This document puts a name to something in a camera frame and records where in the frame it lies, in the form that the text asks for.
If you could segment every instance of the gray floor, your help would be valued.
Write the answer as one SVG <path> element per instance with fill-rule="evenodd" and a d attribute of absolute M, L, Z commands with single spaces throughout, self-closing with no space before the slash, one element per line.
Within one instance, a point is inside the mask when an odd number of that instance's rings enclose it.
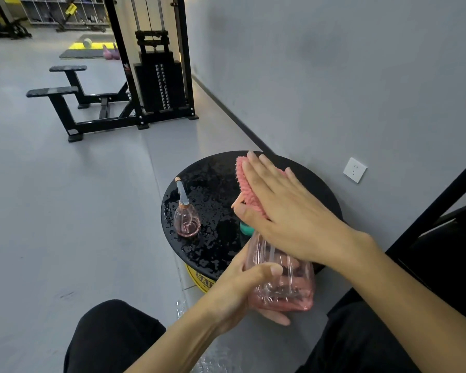
<path fill-rule="evenodd" d="M 198 86 L 198 121 L 67 143 L 50 102 L 25 93 L 67 85 L 48 68 L 72 62 L 58 56 L 81 32 L 32 32 L 32 40 L 0 40 L 0 372 L 10 373 L 61 371 L 77 321 L 104 300 L 123 299 L 171 325 L 176 302 L 192 305 L 201 293 L 163 235 L 162 193 L 202 157 L 256 149 Z M 116 91 L 124 82 L 120 62 L 73 63 L 88 65 L 80 74 L 86 92 Z M 87 120 L 98 111 L 73 114 Z M 330 270 L 317 280 L 317 304 L 295 315 L 293 326 L 252 314 L 217 343 L 243 372 L 295 370 L 348 288 Z"/>

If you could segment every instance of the gray wall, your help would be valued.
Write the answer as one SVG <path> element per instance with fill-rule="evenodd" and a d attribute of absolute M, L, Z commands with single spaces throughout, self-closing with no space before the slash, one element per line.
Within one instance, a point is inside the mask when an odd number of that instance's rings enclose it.
<path fill-rule="evenodd" d="M 466 167 L 466 0 L 186 1 L 194 74 L 382 248 Z"/>

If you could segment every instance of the power outlet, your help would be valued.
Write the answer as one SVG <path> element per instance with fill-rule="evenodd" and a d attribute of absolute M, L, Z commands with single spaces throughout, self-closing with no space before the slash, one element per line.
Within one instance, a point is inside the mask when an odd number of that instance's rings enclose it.
<path fill-rule="evenodd" d="M 352 179 L 354 182 L 359 183 L 366 169 L 367 166 L 363 165 L 362 163 L 351 157 L 347 166 L 345 167 L 345 169 L 343 169 L 343 173 L 347 175 L 350 179 Z"/>

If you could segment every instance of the table top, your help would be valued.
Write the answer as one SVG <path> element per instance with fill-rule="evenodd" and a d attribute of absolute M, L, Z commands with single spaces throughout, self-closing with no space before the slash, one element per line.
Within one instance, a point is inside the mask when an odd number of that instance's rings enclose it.
<path fill-rule="evenodd" d="M 231 204 L 240 193 L 236 181 L 236 158 L 246 155 L 246 150 L 218 153 L 176 174 L 181 178 L 188 199 L 197 209 L 202 222 L 196 236 L 184 238 L 174 229 L 173 216 L 179 200 L 174 179 L 162 199 L 162 229 L 169 244 L 187 265 L 212 280 L 219 278 L 242 249 L 239 219 Z M 267 156 L 280 169 L 290 167 L 309 192 L 343 220 L 335 195 L 316 174 L 288 158 Z"/>

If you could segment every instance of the hand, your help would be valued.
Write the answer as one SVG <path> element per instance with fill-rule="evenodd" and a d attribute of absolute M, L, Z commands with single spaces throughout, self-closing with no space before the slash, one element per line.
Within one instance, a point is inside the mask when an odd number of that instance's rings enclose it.
<path fill-rule="evenodd" d="M 283 267 L 276 263 L 258 264 L 243 271 L 247 249 L 248 243 L 236 254 L 217 282 L 195 305 L 208 312 L 214 319 L 218 335 L 231 330 L 242 320 L 249 309 L 247 297 L 254 288 L 272 281 L 283 273 Z M 290 324 L 290 320 L 284 314 L 272 310 L 255 310 L 276 323 L 285 326 Z"/>
<path fill-rule="evenodd" d="M 247 155 L 243 171 L 269 220 L 245 204 L 236 215 L 287 254 L 335 268 L 343 257 L 372 238 L 347 226 L 298 181 L 290 168 L 284 177 L 264 155 Z"/>

